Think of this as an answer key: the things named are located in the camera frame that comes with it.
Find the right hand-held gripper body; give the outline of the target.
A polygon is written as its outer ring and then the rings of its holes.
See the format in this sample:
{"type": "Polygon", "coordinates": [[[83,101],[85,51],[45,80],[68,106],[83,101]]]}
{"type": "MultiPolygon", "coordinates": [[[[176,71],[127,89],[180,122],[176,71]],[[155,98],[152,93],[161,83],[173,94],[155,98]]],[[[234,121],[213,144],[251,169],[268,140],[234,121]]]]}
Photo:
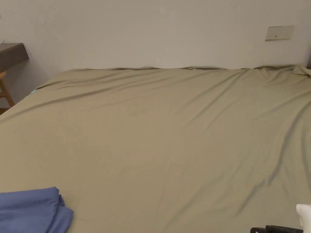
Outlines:
{"type": "Polygon", "coordinates": [[[311,232],[311,205],[297,204],[296,212],[302,229],[289,228],[285,226],[267,225],[267,233],[310,233],[311,232]]]}

